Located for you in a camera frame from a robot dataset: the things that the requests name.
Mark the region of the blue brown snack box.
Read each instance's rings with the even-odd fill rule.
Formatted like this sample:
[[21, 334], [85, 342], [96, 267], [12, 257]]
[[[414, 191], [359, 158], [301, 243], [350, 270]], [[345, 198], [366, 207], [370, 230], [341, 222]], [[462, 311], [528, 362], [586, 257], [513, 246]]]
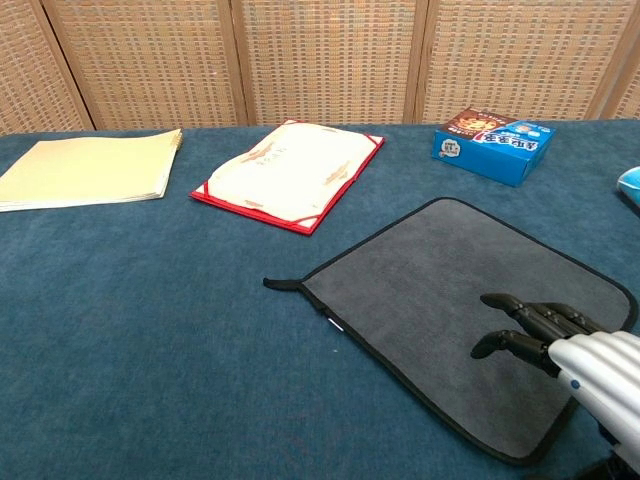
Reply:
[[517, 187], [544, 158], [555, 130], [468, 107], [436, 130], [432, 157]]

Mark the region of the beige spiral notebook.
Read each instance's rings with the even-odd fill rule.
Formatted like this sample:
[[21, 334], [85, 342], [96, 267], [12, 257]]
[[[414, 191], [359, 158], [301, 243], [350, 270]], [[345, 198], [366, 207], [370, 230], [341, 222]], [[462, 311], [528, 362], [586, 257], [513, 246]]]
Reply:
[[182, 139], [176, 129], [39, 141], [0, 175], [0, 212], [161, 198]]

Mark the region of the blue felt table cover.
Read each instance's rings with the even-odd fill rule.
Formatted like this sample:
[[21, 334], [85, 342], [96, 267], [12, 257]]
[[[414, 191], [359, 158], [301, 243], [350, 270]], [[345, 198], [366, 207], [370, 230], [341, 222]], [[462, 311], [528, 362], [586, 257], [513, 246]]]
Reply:
[[445, 426], [295, 278], [456, 197], [640, 299], [640, 211], [615, 192], [640, 120], [558, 122], [511, 188], [385, 144], [311, 236], [194, 201], [263, 127], [185, 132], [162, 199], [0, 214], [0, 480], [521, 480]]

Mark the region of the woven wicker folding screen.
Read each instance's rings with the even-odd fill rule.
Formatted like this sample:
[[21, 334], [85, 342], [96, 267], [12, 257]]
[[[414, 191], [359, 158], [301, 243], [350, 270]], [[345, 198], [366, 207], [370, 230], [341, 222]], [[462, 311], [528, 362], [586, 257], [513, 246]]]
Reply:
[[640, 0], [0, 0], [0, 135], [640, 119]]

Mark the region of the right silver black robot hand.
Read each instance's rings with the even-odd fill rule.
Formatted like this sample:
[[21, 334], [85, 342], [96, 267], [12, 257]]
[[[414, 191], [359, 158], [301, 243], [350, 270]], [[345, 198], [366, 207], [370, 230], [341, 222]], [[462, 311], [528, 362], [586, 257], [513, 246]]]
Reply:
[[524, 331], [483, 336], [472, 358], [506, 350], [544, 371], [567, 388], [619, 449], [640, 456], [640, 337], [608, 332], [563, 303], [525, 303], [507, 293], [485, 293], [481, 301]]

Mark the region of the red certificate folder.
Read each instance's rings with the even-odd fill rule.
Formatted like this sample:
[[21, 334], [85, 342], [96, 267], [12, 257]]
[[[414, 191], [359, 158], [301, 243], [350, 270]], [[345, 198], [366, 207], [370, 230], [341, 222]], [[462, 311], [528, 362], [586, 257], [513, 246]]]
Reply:
[[190, 196], [311, 235], [381, 149], [382, 136], [288, 120]]

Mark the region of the light blue rolled tube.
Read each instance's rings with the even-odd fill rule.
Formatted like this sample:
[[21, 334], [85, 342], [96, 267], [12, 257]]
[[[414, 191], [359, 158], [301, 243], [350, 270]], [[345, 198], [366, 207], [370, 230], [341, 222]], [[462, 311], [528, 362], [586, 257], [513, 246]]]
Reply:
[[621, 200], [640, 216], [640, 165], [623, 172], [616, 181]]

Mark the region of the grey and green cloth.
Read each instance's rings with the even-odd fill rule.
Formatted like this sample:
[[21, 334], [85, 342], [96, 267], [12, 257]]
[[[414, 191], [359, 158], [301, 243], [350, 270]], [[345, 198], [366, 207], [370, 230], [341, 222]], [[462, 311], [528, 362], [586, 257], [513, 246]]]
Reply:
[[485, 334], [515, 327], [481, 296], [564, 303], [607, 330], [630, 330], [638, 315], [621, 284], [453, 198], [427, 203], [302, 279], [267, 286], [303, 294], [454, 431], [513, 465], [538, 461], [576, 402], [509, 353], [471, 357]]

